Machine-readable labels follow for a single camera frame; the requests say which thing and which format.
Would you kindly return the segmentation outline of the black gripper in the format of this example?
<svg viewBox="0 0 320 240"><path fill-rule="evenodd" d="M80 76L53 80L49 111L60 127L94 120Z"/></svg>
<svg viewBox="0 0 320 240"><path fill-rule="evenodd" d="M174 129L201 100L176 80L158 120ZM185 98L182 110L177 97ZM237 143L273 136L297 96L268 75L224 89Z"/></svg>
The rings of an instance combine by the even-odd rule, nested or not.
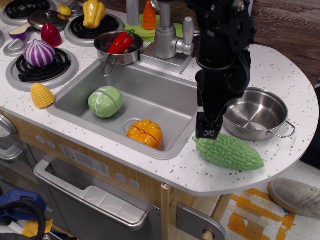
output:
<svg viewBox="0 0 320 240"><path fill-rule="evenodd" d="M207 120L204 112L198 112L196 116L195 136L197 139L212 137L216 140L223 126L223 111L216 121Z"/></svg>

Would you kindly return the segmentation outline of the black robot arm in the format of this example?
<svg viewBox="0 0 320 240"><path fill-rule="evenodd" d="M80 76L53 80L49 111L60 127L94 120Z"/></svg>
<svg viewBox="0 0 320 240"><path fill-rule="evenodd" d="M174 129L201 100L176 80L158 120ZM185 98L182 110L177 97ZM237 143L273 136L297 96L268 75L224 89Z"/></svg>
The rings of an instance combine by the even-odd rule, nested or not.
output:
<svg viewBox="0 0 320 240"><path fill-rule="evenodd" d="M200 33L196 52L198 106L195 135L215 140L223 126L227 104L244 95L251 79L251 55L256 30L248 0L188 0Z"/></svg>

